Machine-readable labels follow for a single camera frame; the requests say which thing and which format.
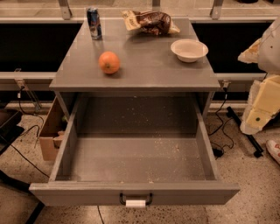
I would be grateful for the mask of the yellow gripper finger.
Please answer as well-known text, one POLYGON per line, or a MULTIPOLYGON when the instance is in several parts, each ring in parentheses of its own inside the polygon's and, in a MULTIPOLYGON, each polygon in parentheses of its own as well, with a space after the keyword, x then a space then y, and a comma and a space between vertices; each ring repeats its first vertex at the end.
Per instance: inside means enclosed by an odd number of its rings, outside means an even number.
POLYGON ((255 80, 250 88, 240 130, 254 135, 280 111, 280 76, 270 75, 264 81, 255 80))
POLYGON ((247 50, 238 56, 238 60, 243 63, 256 63, 258 61, 259 45, 261 40, 256 40, 247 50))

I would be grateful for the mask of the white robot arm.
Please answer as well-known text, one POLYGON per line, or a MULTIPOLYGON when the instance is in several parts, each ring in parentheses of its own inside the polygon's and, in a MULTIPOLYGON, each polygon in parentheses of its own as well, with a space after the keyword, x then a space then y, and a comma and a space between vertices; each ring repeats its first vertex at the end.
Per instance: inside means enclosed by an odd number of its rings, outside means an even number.
POLYGON ((255 80, 241 118, 241 132, 253 135, 280 111, 280 17, 247 50, 238 56, 243 63, 256 63, 268 76, 255 80))

